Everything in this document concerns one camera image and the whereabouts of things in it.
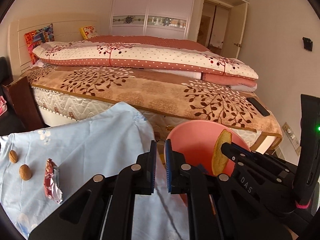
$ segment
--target brown nut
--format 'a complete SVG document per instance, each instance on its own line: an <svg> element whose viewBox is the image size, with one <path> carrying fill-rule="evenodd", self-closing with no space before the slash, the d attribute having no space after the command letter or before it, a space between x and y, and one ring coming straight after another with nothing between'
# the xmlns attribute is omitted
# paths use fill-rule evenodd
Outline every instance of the brown nut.
<svg viewBox="0 0 320 240"><path fill-rule="evenodd" d="M12 163L17 163L18 161L18 156L17 156L17 153L14 151L14 150L11 150L9 152L9 160L12 162Z"/></svg>
<svg viewBox="0 0 320 240"><path fill-rule="evenodd" d="M26 164L23 164L22 166L20 166L19 174L21 179L23 180L29 180L32 176L31 170Z"/></svg>

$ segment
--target light blue tablecloth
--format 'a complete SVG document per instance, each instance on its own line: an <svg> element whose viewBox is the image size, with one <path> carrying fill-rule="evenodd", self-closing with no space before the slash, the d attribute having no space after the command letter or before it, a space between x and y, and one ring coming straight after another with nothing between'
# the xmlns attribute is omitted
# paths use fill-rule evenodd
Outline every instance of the light blue tablecloth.
<svg viewBox="0 0 320 240"><path fill-rule="evenodd" d="M95 174L109 177L135 163L139 154L149 151L153 139L145 117L123 102L77 123L0 137L0 202L12 223L28 238L31 230L59 206L44 195L48 158L60 168L65 200ZM12 149L19 157L15 164L8 157ZM32 171L29 181L19 176L23 164ZM155 193L136 197L132 239L189 239L188 233L187 208L178 195L168 193L165 169L158 156Z"/></svg>

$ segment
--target decorative glass panel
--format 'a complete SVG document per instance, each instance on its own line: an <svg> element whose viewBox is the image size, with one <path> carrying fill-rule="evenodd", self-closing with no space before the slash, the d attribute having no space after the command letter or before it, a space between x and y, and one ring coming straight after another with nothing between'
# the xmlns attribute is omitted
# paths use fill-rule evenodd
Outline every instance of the decorative glass panel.
<svg viewBox="0 0 320 240"><path fill-rule="evenodd" d="M114 16L112 25L143 25L145 15Z"/></svg>
<svg viewBox="0 0 320 240"><path fill-rule="evenodd" d="M184 30L186 28L187 21L168 17L149 16L147 24L154 26L174 27Z"/></svg>

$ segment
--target bread slice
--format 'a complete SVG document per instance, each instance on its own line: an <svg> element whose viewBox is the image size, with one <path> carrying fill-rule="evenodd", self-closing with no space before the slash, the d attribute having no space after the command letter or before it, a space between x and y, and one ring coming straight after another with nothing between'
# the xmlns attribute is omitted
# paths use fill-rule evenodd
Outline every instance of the bread slice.
<svg viewBox="0 0 320 240"><path fill-rule="evenodd" d="M228 158L222 154L221 152L221 146L223 143L230 143L232 142L232 133L228 132L226 129L224 129L221 134L219 135L217 142L214 146L212 160L211 160L211 168L212 173L214 176L218 176L221 174L224 170L224 168L227 165Z"/></svg>

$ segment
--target headboard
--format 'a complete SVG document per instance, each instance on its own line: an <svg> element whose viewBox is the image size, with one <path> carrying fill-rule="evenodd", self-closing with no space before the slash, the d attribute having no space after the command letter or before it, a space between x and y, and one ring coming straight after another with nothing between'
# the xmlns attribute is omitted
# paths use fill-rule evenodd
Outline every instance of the headboard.
<svg viewBox="0 0 320 240"><path fill-rule="evenodd" d="M97 15L88 13L57 13L32 16L9 25L8 54L13 75L21 75L30 67L31 58L24 34L53 24L55 41L70 42L83 40L80 28L95 26L100 30Z"/></svg>

